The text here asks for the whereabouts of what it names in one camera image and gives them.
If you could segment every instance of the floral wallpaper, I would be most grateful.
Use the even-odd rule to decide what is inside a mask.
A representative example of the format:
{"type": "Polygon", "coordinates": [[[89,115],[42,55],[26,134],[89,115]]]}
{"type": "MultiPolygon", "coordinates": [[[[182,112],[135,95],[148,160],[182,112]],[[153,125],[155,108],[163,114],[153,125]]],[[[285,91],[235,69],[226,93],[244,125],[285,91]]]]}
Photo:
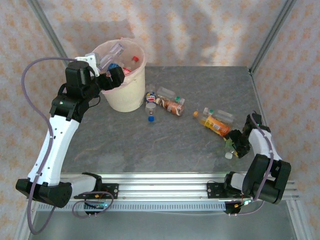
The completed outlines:
{"type": "Polygon", "coordinates": [[[320,1],[297,1],[254,80],[278,151],[320,239],[320,1]]]}
{"type": "Polygon", "coordinates": [[[158,66],[250,66],[285,2],[39,0],[69,57],[125,37],[158,66]]]}
{"type": "MultiPolygon", "coordinates": [[[[11,240],[26,199],[15,190],[17,179],[27,177],[47,132],[23,96],[21,74],[32,61],[58,54],[27,1],[2,0],[0,14],[0,239],[11,240]]],[[[33,66],[25,80],[31,100],[45,113],[64,81],[65,67],[57,60],[33,66]]]]}

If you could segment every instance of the gray floor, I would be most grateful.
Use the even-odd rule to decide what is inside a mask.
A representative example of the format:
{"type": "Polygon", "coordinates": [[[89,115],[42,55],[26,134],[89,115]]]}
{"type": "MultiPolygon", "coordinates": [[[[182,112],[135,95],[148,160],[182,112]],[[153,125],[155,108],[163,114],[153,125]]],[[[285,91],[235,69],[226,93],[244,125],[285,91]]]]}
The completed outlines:
{"type": "Polygon", "coordinates": [[[121,113],[102,96],[90,108],[73,136],[63,172],[151,173],[247,171],[250,152],[242,159],[225,158],[225,142],[193,118],[204,107],[236,116],[242,129],[247,114],[259,106],[246,67],[146,67],[146,83],[175,91],[185,98],[178,117],[158,107],[156,122],[148,123],[144,106],[121,113]]]}
{"type": "MultiPolygon", "coordinates": [[[[252,211],[261,202],[246,206],[252,211]]],[[[46,229],[29,240],[296,240],[285,201],[265,203],[256,213],[228,217],[225,213],[106,212],[79,219],[71,212],[55,212],[46,229]]],[[[39,229],[48,212],[38,212],[39,229]]]]}

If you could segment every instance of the red bottle cap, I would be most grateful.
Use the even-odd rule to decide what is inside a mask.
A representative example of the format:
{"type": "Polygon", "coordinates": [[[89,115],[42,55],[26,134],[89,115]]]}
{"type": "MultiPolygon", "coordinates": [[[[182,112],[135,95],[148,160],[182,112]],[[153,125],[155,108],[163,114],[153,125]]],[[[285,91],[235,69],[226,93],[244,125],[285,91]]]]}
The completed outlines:
{"type": "Polygon", "coordinates": [[[139,58],[137,56],[133,56],[132,60],[135,61],[135,62],[138,62],[139,58]]]}

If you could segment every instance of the cream plastic bucket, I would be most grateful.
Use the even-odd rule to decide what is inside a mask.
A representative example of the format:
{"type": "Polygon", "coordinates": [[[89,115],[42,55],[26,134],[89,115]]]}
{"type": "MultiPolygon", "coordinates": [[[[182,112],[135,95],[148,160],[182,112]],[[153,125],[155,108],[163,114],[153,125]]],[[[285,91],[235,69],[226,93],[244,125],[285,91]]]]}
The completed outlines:
{"type": "Polygon", "coordinates": [[[103,58],[116,43],[120,43],[124,47],[124,51],[120,55],[124,67],[132,65],[133,56],[139,58],[137,63],[139,66],[125,76],[121,86],[101,92],[114,110],[126,113],[138,109],[143,103],[147,61],[143,49],[130,38],[107,41],[99,45],[93,52],[98,53],[100,58],[103,58]]]}

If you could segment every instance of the marble countertop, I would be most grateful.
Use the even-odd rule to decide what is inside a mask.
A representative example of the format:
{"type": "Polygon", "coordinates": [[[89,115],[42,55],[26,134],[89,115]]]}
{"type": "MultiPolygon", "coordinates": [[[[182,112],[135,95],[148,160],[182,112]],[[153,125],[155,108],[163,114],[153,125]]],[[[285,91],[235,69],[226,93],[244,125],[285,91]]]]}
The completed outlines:
{"type": "Polygon", "coordinates": [[[69,145],[64,173],[246,172],[252,150],[241,159],[225,158],[225,141],[200,125],[193,112],[204,107],[235,115],[242,129],[247,114],[259,112],[246,67],[174,66],[145,68],[146,84],[154,83],[185,98],[181,117],[157,106],[149,123],[144,105],[122,113],[103,95],[84,115],[69,145]]]}

